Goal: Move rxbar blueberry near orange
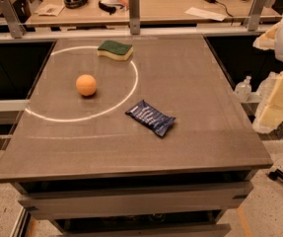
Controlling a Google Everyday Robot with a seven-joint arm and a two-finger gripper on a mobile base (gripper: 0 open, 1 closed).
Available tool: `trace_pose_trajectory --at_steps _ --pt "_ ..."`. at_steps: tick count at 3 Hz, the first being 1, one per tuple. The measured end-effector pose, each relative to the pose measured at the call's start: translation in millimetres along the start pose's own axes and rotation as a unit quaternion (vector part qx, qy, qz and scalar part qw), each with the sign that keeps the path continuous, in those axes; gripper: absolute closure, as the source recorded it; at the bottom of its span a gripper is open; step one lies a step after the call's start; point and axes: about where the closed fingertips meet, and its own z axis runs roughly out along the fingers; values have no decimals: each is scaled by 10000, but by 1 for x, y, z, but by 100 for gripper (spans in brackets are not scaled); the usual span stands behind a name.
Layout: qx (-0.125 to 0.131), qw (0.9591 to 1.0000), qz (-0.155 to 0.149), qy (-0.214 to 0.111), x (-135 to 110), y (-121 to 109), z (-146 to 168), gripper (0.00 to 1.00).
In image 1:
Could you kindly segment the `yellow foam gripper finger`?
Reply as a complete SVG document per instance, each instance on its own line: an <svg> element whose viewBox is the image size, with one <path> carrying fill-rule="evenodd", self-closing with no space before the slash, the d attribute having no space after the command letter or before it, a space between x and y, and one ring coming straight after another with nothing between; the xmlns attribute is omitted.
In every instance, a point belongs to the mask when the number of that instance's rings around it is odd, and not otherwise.
<svg viewBox="0 0 283 237"><path fill-rule="evenodd" d="M269 133L283 122L283 71L270 72L256 93L260 102L252 128L258 133Z"/></svg>
<svg viewBox="0 0 283 237"><path fill-rule="evenodd" d="M278 22L272 27L270 27L265 33L255 39L252 46L261 50L274 50L277 32L279 30L280 25L281 23Z"/></svg>

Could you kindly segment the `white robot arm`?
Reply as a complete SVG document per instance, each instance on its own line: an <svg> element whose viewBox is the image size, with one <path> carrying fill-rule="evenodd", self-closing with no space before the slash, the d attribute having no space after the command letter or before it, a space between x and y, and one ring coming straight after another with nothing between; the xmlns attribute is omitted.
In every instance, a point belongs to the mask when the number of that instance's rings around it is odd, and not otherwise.
<svg viewBox="0 0 283 237"><path fill-rule="evenodd" d="M283 17L258 37L253 46L263 50L273 49L275 58L283 62ZM283 71L270 72L259 84L256 94L260 102L252 128L258 133L269 133L283 122Z"/></svg>

